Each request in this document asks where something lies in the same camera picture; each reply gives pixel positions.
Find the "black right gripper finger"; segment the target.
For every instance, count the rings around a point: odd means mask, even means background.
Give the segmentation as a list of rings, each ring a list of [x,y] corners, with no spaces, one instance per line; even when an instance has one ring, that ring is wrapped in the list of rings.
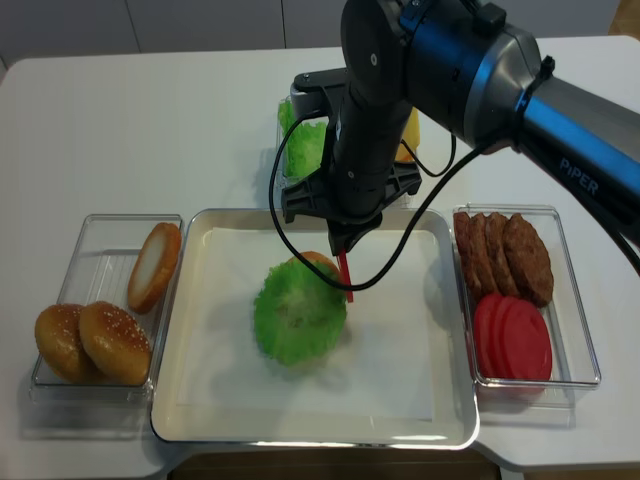
[[[328,222],[328,239],[333,256],[349,251],[350,226],[341,222]]]

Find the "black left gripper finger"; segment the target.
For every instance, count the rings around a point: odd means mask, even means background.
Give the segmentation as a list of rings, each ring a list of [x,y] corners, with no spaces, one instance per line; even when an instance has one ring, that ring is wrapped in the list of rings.
[[[361,224],[349,224],[343,226],[343,250],[349,253],[355,245],[368,233],[380,227],[383,214],[378,213],[374,218]]]

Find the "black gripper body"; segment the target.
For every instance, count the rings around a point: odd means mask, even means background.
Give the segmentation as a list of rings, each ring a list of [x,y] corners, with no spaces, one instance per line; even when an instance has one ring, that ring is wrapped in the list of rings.
[[[287,223],[305,215],[342,224],[364,224],[402,195],[414,195],[421,185],[419,168],[393,163],[379,173],[331,167],[319,169],[285,188],[281,205]]]

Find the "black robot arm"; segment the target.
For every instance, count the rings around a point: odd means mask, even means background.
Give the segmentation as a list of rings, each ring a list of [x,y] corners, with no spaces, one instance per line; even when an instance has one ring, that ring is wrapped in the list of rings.
[[[350,1],[341,19],[345,67],[303,73],[294,112],[327,117],[320,169],[286,188],[286,221],[327,220],[336,251],[420,185],[394,162],[412,110],[473,148],[522,151],[594,216],[639,238],[639,116],[560,78],[535,38],[497,5]]]

